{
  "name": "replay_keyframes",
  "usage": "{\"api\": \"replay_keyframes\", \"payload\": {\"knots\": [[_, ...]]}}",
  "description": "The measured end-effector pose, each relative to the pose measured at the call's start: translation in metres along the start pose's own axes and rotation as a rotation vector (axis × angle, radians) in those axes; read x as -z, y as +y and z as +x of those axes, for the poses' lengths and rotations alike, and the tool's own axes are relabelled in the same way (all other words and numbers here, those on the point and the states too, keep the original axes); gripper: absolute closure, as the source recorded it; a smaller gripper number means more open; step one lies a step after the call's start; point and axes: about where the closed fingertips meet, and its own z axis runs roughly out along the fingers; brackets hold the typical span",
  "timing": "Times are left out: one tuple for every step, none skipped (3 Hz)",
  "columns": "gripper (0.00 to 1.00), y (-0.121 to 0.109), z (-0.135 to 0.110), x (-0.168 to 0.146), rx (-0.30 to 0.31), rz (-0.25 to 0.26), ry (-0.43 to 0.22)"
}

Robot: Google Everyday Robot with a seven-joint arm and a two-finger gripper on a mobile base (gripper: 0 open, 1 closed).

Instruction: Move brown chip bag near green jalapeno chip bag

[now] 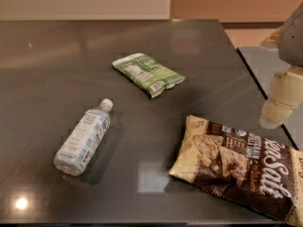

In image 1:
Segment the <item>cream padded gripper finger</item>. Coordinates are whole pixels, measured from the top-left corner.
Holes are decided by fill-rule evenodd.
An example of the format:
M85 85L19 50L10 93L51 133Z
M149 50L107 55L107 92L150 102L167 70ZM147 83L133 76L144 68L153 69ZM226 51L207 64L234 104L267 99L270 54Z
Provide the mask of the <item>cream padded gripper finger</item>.
M276 72L263 104L259 124L264 129L275 129L283 124L303 102L303 67L291 66Z

